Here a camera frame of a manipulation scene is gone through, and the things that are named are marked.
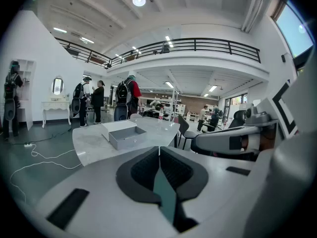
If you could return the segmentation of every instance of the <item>white console table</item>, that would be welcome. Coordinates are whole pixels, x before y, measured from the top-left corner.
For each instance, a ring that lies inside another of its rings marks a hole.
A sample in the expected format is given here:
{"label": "white console table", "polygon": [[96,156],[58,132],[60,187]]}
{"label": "white console table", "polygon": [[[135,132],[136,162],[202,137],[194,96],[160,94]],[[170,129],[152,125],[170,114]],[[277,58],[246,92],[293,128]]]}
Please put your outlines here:
{"label": "white console table", "polygon": [[68,123],[71,125],[71,122],[69,120],[70,117],[70,110],[69,110],[69,102],[68,101],[44,101],[42,102],[42,109],[43,109],[43,125],[42,128],[44,128],[46,124],[46,110],[50,109],[62,109],[68,111]]}

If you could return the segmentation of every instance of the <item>black jacket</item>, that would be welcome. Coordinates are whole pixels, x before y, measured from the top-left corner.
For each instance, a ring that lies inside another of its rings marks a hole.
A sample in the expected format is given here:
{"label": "black jacket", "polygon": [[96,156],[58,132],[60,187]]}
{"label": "black jacket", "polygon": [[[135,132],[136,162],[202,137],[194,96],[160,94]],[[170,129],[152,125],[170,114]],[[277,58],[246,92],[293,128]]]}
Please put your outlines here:
{"label": "black jacket", "polygon": [[98,87],[92,97],[92,105],[94,107],[103,107],[104,106],[104,88]]}

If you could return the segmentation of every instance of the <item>table leg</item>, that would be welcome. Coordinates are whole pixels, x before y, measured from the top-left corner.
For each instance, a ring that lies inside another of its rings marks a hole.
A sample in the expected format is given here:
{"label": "table leg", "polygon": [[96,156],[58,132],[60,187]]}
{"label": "table leg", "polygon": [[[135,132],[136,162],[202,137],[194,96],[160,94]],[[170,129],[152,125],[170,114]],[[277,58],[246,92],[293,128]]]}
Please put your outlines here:
{"label": "table leg", "polygon": [[177,148],[177,134],[174,136],[174,147]]}
{"label": "table leg", "polygon": [[46,124],[46,119],[44,118],[45,116],[45,110],[42,111],[43,113],[43,125],[42,125],[42,128],[44,128],[45,124]]}
{"label": "table leg", "polygon": [[71,125],[71,122],[69,120],[69,117],[70,117],[70,110],[69,110],[69,107],[67,107],[67,112],[68,112],[68,124]]}

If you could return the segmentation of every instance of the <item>white cable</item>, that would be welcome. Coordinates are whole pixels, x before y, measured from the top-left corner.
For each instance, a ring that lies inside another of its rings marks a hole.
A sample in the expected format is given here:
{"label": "white cable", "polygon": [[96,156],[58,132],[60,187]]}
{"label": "white cable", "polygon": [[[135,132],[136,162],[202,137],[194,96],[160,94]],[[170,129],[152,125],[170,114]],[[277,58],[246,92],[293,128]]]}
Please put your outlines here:
{"label": "white cable", "polygon": [[[75,151],[75,150],[70,150],[70,151],[65,152],[65,153],[62,153],[62,154],[60,154],[60,155],[58,155],[58,156],[56,156],[56,157],[44,157],[42,154],[40,154],[40,153],[34,151],[35,148],[36,148],[36,144],[32,144],[32,145],[35,145],[35,147],[33,148],[32,152],[31,152],[32,157],[36,157],[36,156],[40,155],[40,156],[42,156],[44,159],[55,159],[55,158],[58,158],[58,157],[60,157],[60,156],[62,156],[62,155],[64,155],[64,154],[66,154],[66,153]],[[75,166],[75,167],[68,168],[68,167],[65,167],[65,166],[63,166],[63,165],[61,165],[61,164],[55,163],[55,162],[53,162],[53,161],[49,161],[49,162],[47,162],[47,161],[42,161],[42,162],[39,162],[39,163],[33,163],[33,164],[31,164],[31,165],[24,166],[24,167],[22,167],[22,168],[20,168],[20,169],[18,169],[18,170],[16,170],[16,171],[14,171],[13,174],[10,176],[10,183],[11,183],[14,187],[18,188],[18,189],[22,192],[22,194],[24,195],[24,202],[25,202],[25,203],[26,203],[26,195],[25,195],[25,193],[23,192],[23,190],[20,189],[20,187],[19,187],[18,185],[13,184],[12,181],[11,181],[11,179],[12,179],[13,175],[14,175],[16,172],[19,172],[19,171],[21,171],[22,169],[25,169],[25,168],[28,168],[28,167],[32,167],[32,166],[36,166],[36,165],[43,164],[43,163],[52,163],[52,164],[61,166],[61,167],[65,168],[65,169],[75,169],[76,167],[79,167],[79,166],[81,165],[81,164],[78,164],[78,165]]]}

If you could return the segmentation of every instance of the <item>vanity table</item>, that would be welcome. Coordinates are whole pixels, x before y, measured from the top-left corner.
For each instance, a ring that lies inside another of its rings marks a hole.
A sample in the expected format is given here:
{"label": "vanity table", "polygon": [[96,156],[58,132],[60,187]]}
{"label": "vanity table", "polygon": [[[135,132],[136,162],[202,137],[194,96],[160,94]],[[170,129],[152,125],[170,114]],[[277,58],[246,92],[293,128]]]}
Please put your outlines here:
{"label": "vanity table", "polygon": [[67,110],[68,114],[68,124],[71,125],[70,122],[70,110],[69,110],[69,100],[68,97],[65,96],[65,86],[61,76],[57,76],[52,83],[52,86],[49,88],[49,97],[47,101],[42,101],[42,112],[43,112],[43,125],[42,128],[45,127],[46,124],[46,110]]}

